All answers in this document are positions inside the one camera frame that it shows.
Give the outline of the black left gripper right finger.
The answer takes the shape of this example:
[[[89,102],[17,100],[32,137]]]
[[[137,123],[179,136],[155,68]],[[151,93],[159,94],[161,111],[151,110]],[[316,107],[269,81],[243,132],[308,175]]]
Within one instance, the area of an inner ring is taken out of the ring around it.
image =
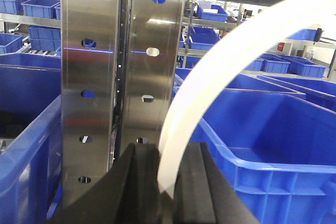
[[[173,223],[259,223],[216,166],[205,143],[188,143],[176,180]]]

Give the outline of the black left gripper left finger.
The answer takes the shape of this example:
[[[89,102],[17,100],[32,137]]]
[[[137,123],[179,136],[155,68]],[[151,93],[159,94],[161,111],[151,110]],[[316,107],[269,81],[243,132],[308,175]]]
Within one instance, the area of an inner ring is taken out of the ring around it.
[[[47,223],[171,223],[156,178],[159,161],[155,145],[130,144],[101,180]]]

